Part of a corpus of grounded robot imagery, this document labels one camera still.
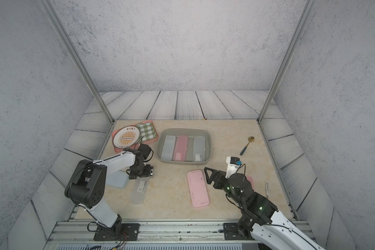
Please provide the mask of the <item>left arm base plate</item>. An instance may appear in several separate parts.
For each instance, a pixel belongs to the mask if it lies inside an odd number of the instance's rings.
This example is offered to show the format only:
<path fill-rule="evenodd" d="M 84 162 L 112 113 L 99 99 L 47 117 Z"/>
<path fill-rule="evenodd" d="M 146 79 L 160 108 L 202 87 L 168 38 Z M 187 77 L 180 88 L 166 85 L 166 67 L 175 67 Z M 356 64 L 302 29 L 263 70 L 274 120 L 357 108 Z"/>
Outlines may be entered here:
<path fill-rule="evenodd" d="M 137 241 L 140 224 L 117 224 L 111 228 L 98 226 L 94 241 Z"/>

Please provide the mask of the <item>translucent pink pencil case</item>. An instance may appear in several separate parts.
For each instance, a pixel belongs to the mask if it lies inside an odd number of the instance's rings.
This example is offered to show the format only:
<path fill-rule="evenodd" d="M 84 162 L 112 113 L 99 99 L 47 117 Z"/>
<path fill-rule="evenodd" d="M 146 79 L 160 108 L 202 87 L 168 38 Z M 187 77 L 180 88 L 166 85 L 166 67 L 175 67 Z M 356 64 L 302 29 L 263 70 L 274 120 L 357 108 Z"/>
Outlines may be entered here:
<path fill-rule="evenodd" d="M 175 149 L 174 149 L 173 161 L 185 161 L 188 141 L 189 141 L 189 138 L 185 135 L 181 135 L 177 137 Z"/>

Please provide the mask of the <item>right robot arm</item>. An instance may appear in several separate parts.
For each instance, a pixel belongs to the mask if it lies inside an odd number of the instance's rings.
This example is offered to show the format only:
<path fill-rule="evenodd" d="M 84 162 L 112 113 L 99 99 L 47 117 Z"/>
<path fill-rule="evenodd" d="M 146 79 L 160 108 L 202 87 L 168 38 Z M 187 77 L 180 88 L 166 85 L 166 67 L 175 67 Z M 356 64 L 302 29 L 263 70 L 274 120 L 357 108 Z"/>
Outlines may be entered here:
<path fill-rule="evenodd" d="M 322 250 L 323 247 L 304 234 L 286 218 L 269 199 L 255 192 L 242 173 L 232 174 L 204 168 L 206 182 L 223 190 L 228 200 L 233 200 L 241 211 L 237 222 L 238 234 L 254 239 L 272 250 Z"/>

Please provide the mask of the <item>clear pencil case with label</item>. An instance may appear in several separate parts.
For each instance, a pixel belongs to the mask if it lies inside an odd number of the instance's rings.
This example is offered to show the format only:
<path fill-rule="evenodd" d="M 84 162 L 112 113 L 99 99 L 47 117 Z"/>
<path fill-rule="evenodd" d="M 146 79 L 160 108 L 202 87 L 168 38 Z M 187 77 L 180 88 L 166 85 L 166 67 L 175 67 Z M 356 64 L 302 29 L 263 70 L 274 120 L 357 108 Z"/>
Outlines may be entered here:
<path fill-rule="evenodd" d="M 133 190 L 130 196 L 130 202 L 133 205 L 141 205 L 144 203 L 148 188 L 149 188 L 150 178 L 137 178 L 134 182 Z"/>

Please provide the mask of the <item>clear frosted pencil case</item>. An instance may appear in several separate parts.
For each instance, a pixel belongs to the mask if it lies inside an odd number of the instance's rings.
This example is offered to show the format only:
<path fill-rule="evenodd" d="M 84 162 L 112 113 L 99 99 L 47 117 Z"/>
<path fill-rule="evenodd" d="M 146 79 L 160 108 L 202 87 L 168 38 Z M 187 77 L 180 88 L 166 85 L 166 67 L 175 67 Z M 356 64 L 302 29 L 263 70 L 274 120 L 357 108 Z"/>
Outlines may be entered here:
<path fill-rule="evenodd" d="M 175 135 L 167 135 L 164 140 L 163 150 L 160 159 L 163 161 L 171 161 L 174 155 L 174 148 L 176 143 Z"/>

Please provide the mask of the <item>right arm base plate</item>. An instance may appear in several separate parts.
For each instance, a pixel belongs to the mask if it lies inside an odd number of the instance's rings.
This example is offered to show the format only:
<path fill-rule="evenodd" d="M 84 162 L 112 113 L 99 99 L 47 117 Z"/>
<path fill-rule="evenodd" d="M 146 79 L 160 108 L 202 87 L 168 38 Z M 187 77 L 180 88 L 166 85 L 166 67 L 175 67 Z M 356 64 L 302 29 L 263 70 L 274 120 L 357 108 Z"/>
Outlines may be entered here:
<path fill-rule="evenodd" d="M 224 234 L 224 239 L 227 241 L 254 240 L 254 238 L 251 236 L 251 232 L 249 230 L 244 229 L 236 222 L 223 223 L 222 233 Z"/>

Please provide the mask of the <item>grey plastic storage box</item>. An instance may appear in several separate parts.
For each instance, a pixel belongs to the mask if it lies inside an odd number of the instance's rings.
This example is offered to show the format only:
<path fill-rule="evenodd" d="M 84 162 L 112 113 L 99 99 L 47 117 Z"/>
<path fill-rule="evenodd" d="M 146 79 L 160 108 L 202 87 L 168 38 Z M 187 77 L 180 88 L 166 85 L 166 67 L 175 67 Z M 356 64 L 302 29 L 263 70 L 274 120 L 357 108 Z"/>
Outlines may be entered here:
<path fill-rule="evenodd" d="M 206 130 L 166 129 L 160 134 L 155 155 L 164 163 L 204 165 L 211 156 L 211 136 Z"/>

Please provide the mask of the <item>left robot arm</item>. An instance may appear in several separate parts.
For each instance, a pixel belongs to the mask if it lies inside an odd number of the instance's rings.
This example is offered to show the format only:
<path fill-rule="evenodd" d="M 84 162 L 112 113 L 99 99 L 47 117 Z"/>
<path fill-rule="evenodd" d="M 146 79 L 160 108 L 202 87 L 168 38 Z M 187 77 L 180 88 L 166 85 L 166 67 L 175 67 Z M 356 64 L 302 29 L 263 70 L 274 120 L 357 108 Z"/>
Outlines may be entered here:
<path fill-rule="evenodd" d="M 65 188 L 65 197 L 85 208 L 99 226 L 113 228 L 121 224 L 121 217 L 104 199 L 106 180 L 117 172 L 125 172 L 132 179 L 152 178 L 153 166 L 148 162 L 153 150 L 140 144 L 137 150 L 127 148 L 106 159 L 78 162 Z"/>

